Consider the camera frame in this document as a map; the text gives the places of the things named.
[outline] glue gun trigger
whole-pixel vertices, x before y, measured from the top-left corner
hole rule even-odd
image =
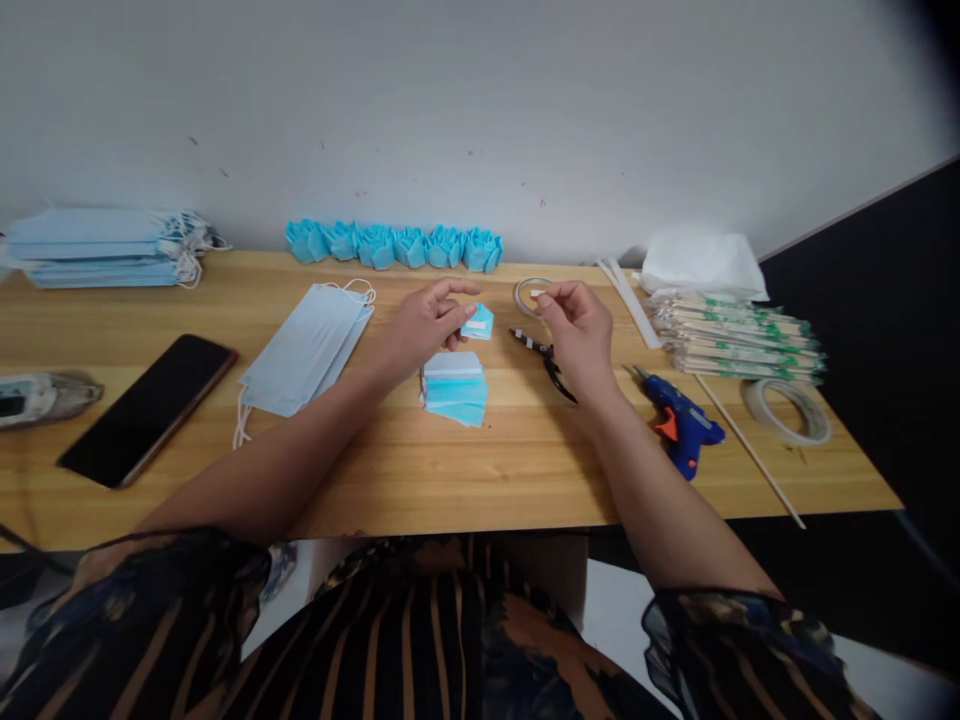
[[[677,442],[679,438],[679,435],[677,434],[677,416],[673,412],[672,408],[665,407],[664,411],[667,413],[666,422],[660,423],[659,425],[654,425],[653,429],[659,430],[661,433],[663,433],[663,436],[667,438],[667,440]]]

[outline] person's left hand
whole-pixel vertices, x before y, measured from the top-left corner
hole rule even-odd
[[[460,328],[477,311],[475,303],[461,305],[450,293],[478,295],[471,280],[444,278],[404,299],[384,342],[383,356],[406,378],[432,358],[439,348],[453,351],[467,339]]]

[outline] white plastic bag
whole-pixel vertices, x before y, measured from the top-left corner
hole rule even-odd
[[[770,299],[743,235],[654,240],[638,279],[651,295],[658,290],[691,290],[738,300]]]

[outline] wooden stick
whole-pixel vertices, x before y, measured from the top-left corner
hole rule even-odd
[[[723,415],[723,419],[727,421],[727,424],[730,426],[730,429],[733,430],[734,435],[736,435],[740,442],[743,444],[743,449],[746,450],[750,457],[753,458],[753,461],[757,464],[757,467],[760,469],[760,472],[763,473],[763,476],[767,479],[767,482],[770,484],[770,487],[773,488],[773,491],[777,494],[777,497],[780,498],[780,502],[783,503],[783,506],[787,509],[790,515],[793,517],[794,522],[800,526],[801,530],[806,530],[807,526],[803,524],[803,520],[800,519],[800,516],[797,514],[796,509],[793,507],[793,503],[790,502],[783,490],[780,489],[780,486],[777,485],[777,481],[773,479],[773,475],[770,474],[770,471],[767,470],[767,466],[763,464],[763,460],[757,455],[756,451],[753,449],[753,446],[750,444],[750,441],[747,440],[747,436],[743,434],[743,431],[740,427],[733,421],[733,418],[730,417],[730,413],[727,412],[727,409],[723,406],[723,403],[717,399],[717,396],[713,394],[706,381],[700,377],[699,373],[694,373],[693,376],[697,379],[697,382],[700,383],[700,387],[703,388],[703,391],[707,393],[707,396],[716,406],[717,410],[720,411],[720,414]]]

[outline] row of blue paper flowers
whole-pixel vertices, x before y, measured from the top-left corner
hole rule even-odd
[[[489,230],[457,230],[437,225],[429,235],[420,228],[397,230],[387,225],[337,222],[321,225],[315,220],[287,223],[287,243],[302,263],[359,258],[361,264],[386,270],[394,261],[411,268],[430,263],[437,268],[456,267],[462,260],[473,272],[493,272],[503,257],[503,239]]]

